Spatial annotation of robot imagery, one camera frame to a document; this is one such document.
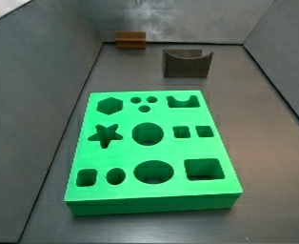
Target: gray floor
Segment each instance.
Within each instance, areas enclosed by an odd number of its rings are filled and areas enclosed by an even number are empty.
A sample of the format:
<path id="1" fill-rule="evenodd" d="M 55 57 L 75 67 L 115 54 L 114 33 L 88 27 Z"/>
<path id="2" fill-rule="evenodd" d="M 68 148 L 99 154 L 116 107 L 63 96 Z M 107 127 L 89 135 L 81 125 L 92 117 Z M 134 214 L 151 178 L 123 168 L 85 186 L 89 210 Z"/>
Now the gray floor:
<path id="1" fill-rule="evenodd" d="M 163 78 L 163 49 L 214 51 L 207 80 Z M 68 173 L 89 92 L 202 90 L 244 194 L 231 210 L 72 216 Z M 23 243 L 299 242 L 299 121 L 239 46 L 104 45 Z"/>

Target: small brown block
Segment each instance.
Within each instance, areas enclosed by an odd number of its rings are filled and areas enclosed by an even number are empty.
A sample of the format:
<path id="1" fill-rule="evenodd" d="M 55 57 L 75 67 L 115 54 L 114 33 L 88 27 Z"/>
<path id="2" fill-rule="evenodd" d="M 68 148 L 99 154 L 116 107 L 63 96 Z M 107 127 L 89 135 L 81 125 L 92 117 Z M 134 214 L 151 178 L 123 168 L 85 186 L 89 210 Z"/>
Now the small brown block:
<path id="1" fill-rule="evenodd" d="M 147 33 L 144 31 L 118 31 L 116 42 L 119 49 L 144 49 Z"/>

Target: star-shaped hole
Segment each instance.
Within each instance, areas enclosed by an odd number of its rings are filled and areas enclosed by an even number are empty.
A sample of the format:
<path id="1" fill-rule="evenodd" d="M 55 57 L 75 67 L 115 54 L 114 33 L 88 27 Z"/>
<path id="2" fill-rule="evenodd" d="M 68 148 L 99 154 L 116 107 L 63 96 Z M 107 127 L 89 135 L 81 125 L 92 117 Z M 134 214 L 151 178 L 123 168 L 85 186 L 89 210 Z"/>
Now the star-shaped hole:
<path id="1" fill-rule="evenodd" d="M 116 133 L 116 130 L 119 128 L 119 125 L 115 124 L 111 127 L 104 127 L 102 125 L 98 125 L 96 127 L 96 134 L 92 135 L 88 140 L 89 141 L 100 141 L 100 145 L 103 149 L 107 149 L 110 147 L 112 140 L 122 140 L 123 136 Z"/>

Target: square hole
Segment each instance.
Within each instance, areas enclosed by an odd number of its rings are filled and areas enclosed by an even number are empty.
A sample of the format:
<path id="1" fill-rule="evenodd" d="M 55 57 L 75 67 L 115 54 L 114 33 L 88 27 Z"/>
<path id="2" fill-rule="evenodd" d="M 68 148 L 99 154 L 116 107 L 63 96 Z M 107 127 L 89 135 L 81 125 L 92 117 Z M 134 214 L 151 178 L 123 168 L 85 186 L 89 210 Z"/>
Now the square hole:
<path id="1" fill-rule="evenodd" d="M 96 175 L 98 175 L 98 171 L 95 169 L 79 171 L 76 186 L 92 187 L 96 182 Z"/>
<path id="2" fill-rule="evenodd" d="M 175 129 L 175 138 L 190 138 L 191 132 L 187 126 L 176 126 Z"/>
<path id="3" fill-rule="evenodd" d="M 216 158 L 184 160 L 187 178 L 190 180 L 224 179 L 226 175 Z"/>
<path id="4" fill-rule="evenodd" d="M 199 137 L 214 137 L 214 131 L 210 126 L 198 126 L 196 127 L 196 132 Z"/>

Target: shape sorter board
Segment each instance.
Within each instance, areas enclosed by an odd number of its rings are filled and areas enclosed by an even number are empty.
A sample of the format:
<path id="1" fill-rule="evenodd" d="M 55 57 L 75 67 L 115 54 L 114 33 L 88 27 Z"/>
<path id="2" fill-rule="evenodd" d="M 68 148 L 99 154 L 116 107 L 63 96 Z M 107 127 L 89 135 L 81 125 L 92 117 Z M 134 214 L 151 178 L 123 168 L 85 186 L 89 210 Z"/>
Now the shape sorter board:
<path id="1" fill-rule="evenodd" d="M 200 91 L 91 94 L 65 195 L 75 215 L 230 208 L 242 193 Z"/>

